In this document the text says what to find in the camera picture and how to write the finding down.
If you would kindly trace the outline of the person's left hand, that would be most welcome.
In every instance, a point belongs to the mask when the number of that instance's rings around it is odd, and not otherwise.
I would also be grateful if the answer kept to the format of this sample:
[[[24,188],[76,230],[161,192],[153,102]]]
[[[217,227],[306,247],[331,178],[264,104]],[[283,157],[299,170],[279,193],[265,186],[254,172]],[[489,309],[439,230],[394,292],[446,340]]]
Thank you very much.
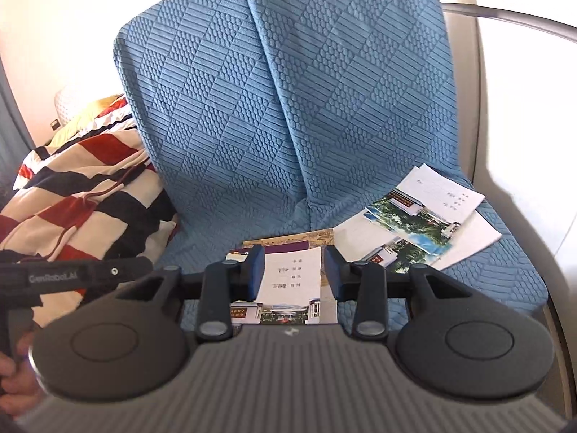
[[[16,360],[1,354],[1,410],[12,418],[32,410],[45,397],[28,357],[35,334],[29,331],[22,335],[16,346]]]

